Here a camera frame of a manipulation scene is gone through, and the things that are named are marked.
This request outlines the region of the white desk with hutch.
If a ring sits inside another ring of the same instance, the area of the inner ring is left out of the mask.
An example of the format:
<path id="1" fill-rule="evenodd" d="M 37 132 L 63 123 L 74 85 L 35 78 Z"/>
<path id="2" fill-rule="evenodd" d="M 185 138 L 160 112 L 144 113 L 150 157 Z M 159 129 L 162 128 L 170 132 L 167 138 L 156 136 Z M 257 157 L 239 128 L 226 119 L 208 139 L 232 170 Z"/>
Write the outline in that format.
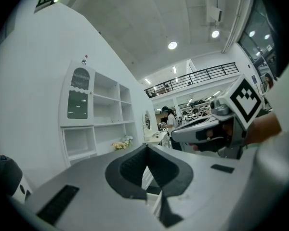
<path id="1" fill-rule="evenodd" d="M 114 142 L 133 136 L 135 149 L 144 143 L 135 124 L 130 89 L 82 63 L 71 61 L 59 102 L 62 154 L 67 167 L 83 165 L 113 153 Z"/>

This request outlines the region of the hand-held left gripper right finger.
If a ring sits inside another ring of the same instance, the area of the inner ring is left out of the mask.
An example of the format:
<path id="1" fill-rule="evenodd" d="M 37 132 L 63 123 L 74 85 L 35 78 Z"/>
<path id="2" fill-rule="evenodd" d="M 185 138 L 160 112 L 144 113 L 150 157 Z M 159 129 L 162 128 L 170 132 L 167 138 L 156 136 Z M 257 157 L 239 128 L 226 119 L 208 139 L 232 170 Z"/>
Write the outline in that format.
<path id="1" fill-rule="evenodd" d="M 239 160 L 191 154 L 153 147 L 185 161 L 193 170 L 193 179 L 185 192 L 168 198 L 171 211 L 182 217 L 175 228 L 233 228 L 239 220 L 236 205 L 250 177 L 254 148 L 244 151 Z"/>

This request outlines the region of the rows of black white devices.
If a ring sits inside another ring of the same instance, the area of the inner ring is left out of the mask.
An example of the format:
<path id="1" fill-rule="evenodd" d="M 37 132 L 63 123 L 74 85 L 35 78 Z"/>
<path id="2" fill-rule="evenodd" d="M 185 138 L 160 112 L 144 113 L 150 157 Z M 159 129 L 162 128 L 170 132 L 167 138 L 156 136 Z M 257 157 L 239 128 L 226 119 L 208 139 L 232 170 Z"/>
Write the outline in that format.
<path id="1" fill-rule="evenodd" d="M 179 108 L 181 110 L 182 121 L 184 122 L 197 120 L 211 114 L 209 100 L 198 100 L 181 104 Z"/>

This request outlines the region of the person's right forearm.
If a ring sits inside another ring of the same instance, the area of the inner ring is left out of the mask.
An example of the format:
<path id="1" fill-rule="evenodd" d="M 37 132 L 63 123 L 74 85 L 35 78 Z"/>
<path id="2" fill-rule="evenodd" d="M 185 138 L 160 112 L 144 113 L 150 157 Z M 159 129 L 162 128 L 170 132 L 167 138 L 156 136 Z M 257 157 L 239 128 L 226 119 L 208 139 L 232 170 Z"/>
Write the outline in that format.
<path id="1" fill-rule="evenodd" d="M 260 143 L 278 135 L 281 126 L 274 112 L 255 118 L 247 130 L 244 144 Z"/>

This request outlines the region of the person's right hand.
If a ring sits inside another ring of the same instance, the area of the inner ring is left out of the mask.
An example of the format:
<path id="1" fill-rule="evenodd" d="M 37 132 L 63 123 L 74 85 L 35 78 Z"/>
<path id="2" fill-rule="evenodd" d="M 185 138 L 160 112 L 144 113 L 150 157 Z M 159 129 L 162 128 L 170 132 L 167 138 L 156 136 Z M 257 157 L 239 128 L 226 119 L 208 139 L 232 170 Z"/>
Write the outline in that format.
<path id="1" fill-rule="evenodd" d="M 233 125 L 230 123 L 218 124 L 217 126 L 210 128 L 206 131 L 207 139 L 213 138 L 231 138 L 233 134 Z"/>

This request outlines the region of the large glass window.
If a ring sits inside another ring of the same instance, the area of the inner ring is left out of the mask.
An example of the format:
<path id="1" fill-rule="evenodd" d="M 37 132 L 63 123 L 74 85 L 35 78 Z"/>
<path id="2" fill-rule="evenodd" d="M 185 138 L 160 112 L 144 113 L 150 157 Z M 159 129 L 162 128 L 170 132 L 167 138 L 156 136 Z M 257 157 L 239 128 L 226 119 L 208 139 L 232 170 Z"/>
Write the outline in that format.
<path id="1" fill-rule="evenodd" d="M 266 16 L 263 1 L 253 0 L 247 24 L 238 42 L 252 62 L 270 52 L 274 47 Z"/>

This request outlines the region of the pale flowers in white vase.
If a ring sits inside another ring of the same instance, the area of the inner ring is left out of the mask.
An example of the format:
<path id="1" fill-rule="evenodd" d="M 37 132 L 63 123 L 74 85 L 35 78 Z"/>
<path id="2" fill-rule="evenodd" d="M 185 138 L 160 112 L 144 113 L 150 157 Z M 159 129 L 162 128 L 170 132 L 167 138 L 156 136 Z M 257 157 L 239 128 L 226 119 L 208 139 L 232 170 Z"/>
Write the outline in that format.
<path id="1" fill-rule="evenodd" d="M 129 147 L 133 142 L 133 136 L 125 135 L 121 141 L 125 144 L 125 147 Z"/>

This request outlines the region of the yellow flowers in black pot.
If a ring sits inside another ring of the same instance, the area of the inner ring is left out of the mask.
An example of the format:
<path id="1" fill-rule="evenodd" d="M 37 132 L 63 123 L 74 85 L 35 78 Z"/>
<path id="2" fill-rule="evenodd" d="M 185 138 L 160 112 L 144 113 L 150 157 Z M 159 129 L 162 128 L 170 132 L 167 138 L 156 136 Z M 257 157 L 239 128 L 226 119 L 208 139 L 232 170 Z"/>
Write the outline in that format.
<path id="1" fill-rule="evenodd" d="M 115 151 L 122 150 L 127 147 L 126 143 L 120 141 L 112 143 L 111 146 Z"/>

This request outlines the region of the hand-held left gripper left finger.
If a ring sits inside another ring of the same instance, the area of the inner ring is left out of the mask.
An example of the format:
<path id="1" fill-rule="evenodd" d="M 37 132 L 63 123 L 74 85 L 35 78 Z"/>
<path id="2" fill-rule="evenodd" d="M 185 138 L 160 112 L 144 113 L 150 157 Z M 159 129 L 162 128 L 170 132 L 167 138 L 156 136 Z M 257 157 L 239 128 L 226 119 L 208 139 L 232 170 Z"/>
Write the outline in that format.
<path id="1" fill-rule="evenodd" d="M 26 207 L 46 230 L 159 231 L 141 185 L 146 160 L 120 169 L 122 162 L 150 150 L 159 147 L 142 145 L 78 162 L 35 190 Z"/>

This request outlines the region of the black balcony railing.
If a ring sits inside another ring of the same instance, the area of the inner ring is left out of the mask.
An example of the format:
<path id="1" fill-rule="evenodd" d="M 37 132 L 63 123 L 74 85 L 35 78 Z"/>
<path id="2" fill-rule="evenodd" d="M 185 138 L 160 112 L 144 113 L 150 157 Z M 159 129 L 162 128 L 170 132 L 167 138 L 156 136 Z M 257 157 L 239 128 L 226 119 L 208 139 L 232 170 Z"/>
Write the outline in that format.
<path id="1" fill-rule="evenodd" d="M 239 69 L 235 62 L 221 64 L 164 81 L 153 87 L 145 89 L 144 92 L 149 98 L 153 98 L 157 95 L 238 72 Z"/>

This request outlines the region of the white vanity table with mirror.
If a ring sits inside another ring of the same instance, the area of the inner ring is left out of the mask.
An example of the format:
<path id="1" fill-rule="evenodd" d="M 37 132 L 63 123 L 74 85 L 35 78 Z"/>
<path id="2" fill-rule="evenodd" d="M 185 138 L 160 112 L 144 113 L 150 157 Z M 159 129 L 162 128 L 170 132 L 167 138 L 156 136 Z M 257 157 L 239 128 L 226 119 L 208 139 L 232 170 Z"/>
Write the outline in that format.
<path id="1" fill-rule="evenodd" d="M 146 110 L 143 114 L 144 142 L 146 144 L 160 145 L 170 148 L 171 143 L 167 131 L 153 130 L 153 124 L 153 119 L 150 117 L 150 113 Z"/>

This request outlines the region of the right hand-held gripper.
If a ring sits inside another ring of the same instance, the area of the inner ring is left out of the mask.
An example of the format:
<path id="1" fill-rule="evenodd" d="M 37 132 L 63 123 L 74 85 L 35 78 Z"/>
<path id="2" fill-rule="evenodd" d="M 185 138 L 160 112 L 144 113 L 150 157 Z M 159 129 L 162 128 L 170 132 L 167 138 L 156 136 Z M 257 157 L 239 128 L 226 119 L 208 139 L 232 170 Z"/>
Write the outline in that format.
<path id="1" fill-rule="evenodd" d="M 239 159 L 247 130 L 262 108 L 262 99 L 245 75 L 241 75 L 210 103 L 210 117 L 193 120 L 171 132 L 175 142 L 195 143 L 200 152 Z M 207 139 L 207 130 L 219 124 L 233 125 L 231 138 Z"/>

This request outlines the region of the white ceiling air unit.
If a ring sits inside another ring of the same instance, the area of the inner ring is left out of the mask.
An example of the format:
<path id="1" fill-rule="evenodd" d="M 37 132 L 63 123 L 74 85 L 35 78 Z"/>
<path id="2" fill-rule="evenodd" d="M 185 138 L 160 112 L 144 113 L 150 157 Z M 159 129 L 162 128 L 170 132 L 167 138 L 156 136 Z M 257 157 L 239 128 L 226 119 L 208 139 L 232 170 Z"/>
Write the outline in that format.
<path id="1" fill-rule="evenodd" d="M 225 0 L 206 0 L 207 23 L 221 23 L 224 19 L 226 8 Z"/>

